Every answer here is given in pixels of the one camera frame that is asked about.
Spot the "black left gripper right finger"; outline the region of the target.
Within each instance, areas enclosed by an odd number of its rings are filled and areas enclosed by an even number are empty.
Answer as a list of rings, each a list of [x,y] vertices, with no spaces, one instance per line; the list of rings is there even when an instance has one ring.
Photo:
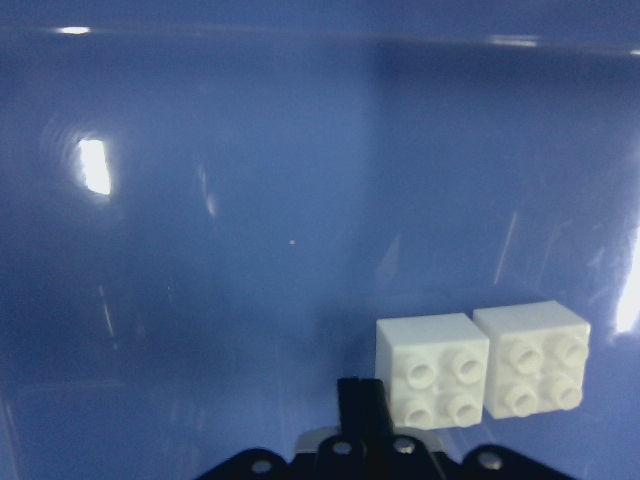
[[[383,382],[379,379],[361,379],[360,392],[363,437],[369,442],[391,437],[394,424]]]

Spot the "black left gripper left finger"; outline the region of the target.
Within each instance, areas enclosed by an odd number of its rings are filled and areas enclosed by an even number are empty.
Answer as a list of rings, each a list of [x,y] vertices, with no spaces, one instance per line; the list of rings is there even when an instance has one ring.
[[[337,381],[340,430],[343,436],[359,439],[362,436],[360,380],[355,377]]]

